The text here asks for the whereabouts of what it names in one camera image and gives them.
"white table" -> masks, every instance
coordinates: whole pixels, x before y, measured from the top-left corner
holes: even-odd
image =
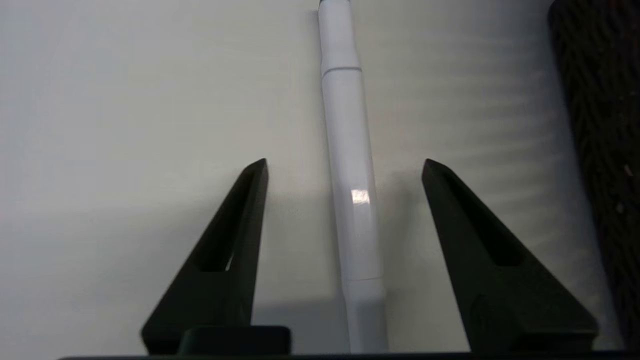
[[[547,38],[549,1],[354,0],[394,351],[465,351],[420,171],[450,166],[620,345]],[[254,323],[347,349],[317,1],[0,5],[0,348],[142,354],[239,171],[270,182]]]

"pen barrel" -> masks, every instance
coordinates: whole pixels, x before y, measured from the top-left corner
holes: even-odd
[[[323,0],[318,17],[324,116],[351,352],[386,352],[376,188],[351,5],[348,0]]]

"white surface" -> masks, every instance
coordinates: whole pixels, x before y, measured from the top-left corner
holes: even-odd
[[[333,206],[352,353],[388,352],[376,185],[351,3],[318,9]]]
[[[420,168],[450,166],[618,337],[548,1],[354,0],[391,350],[465,350]],[[239,171],[269,160],[254,322],[347,349],[317,1],[0,4],[0,348],[142,354]]]

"black triangular prong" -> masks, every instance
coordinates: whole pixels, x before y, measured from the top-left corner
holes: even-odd
[[[149,354],[175,354],[182,335],[207,326],[249,326],[269,175],[247,166],[142,328]]]
[[[591,350],[595,319],[451,169],[422,184],[473,352]]]

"black textured object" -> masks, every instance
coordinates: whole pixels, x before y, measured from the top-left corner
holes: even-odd
[[[451,169],[427,160],[422,184],[471,351],[591,350],[595,319]]]
[[[640,350],[640,1],[557,0],[548,19],[620,328]]]
[[[211,333],[198,328],[250,325],[268,177],[262,159],[237,178],[142,328],[150,355],[176,354],[187,331],[198,343]]]

